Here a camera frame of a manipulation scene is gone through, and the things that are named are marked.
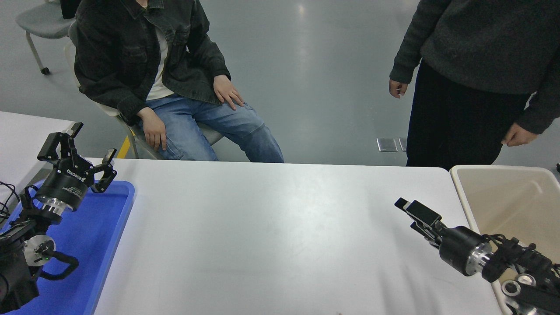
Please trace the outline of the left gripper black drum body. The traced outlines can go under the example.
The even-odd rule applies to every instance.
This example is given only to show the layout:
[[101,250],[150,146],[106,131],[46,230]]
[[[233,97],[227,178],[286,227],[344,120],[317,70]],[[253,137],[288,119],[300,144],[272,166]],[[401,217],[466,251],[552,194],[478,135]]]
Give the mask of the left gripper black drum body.
[[53,170],[37,192],[37,200],[46,203],[58,200],[66,207],[77,210],[82,203],[86,191],[92,185],[92,175],[87,175],[93,168],[92,163],[85,159],[60,159],[53,165]]

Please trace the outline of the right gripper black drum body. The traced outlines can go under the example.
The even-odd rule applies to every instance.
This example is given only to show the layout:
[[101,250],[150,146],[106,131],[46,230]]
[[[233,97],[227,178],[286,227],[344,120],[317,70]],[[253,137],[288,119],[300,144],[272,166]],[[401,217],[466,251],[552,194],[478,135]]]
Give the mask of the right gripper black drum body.
[[442,236],[439,256],[448,265],[469,277],[476,273],[476,267],[469,258],[481,243],[481,235],[467,227],[448,228]]

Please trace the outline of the seated person's right hand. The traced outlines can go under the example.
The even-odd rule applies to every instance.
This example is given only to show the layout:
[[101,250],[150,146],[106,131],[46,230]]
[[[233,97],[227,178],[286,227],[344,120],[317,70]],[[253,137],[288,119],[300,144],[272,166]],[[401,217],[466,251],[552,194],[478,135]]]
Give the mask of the seated person's right hand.
[[166,151],[166,127],[160,117],[149,107],[141,109],[136,115],[141,119],[146,143],[156,151]]

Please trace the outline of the standing person's left hand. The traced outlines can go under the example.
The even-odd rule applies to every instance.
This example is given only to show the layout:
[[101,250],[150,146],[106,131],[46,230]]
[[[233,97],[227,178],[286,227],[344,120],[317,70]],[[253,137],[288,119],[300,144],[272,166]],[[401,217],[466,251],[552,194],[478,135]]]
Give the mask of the standing person's left hand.
[[513,123],[508,129],[507,133],[503,137],[501,144],[508,147],[521,146],[529,144],[538,137],[538,134],[529,132],[519,126],[517,123]]

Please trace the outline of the standing person's right hand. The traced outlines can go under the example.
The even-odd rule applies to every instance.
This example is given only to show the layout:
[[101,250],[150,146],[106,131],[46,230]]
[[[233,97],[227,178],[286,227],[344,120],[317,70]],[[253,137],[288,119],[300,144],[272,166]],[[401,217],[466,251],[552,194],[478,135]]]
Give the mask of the standing person's right hand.
[[401,98],[406,94],[408,89],[407,83],[398,82],[397,80],[390,79],[388,81],[388,90],[392,97]]

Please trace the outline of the seated person's left hand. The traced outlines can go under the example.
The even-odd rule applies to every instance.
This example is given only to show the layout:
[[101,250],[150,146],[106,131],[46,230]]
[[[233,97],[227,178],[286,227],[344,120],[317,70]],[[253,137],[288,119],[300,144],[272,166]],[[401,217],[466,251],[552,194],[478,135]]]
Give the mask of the seated person's left hand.
[[214,76],[213,89],[220,102],[229,105],[232,110],[237,110],[239,106],[245,106],[240,92],[234,87],[230,78],[225,74]]

